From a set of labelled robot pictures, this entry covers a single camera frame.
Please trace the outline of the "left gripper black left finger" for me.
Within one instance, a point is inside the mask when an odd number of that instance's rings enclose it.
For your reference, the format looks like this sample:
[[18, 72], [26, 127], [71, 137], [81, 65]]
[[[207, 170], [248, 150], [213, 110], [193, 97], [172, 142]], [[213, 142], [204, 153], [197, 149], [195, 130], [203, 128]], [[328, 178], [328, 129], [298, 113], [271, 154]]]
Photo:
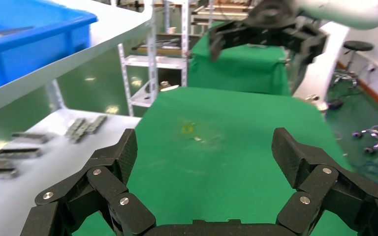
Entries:
[[143, 236], [156, 219], [126, 186], [137, 151], [129, 128], [116, 144], [97, 149], [82, 169], [36, 196], [21, 235], [70, 236], [100, 212], [116, 235]]

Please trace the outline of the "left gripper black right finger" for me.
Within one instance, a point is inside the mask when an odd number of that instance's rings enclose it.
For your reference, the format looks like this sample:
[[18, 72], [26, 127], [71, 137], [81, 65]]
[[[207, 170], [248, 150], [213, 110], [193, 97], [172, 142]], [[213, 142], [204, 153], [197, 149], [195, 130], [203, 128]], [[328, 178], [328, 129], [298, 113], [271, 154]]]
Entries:
[[378, 236], [378, 184], [341, 167], [323, 149], [296, 141], [285, 128], [274, 130], [271, 150], [295, 190], [278, 225], [308, 236], [328, 211], [359, 236]]

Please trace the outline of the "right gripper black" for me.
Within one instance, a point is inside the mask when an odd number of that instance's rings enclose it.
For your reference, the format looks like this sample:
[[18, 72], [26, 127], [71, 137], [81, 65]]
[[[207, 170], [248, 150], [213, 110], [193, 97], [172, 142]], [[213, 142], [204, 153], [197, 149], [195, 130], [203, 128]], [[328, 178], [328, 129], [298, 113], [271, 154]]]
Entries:
[[324, 51], [327, 34], [313, 24], [297, 25], [300, 13], [295, 0], [262, 0], [248, 13], [247, 25], [231, 21], [213, 26], [208, 31], [210, 61], [216, 62], [228, 48], [268, 42], [299, 54], [306, 65], [313, 63]]

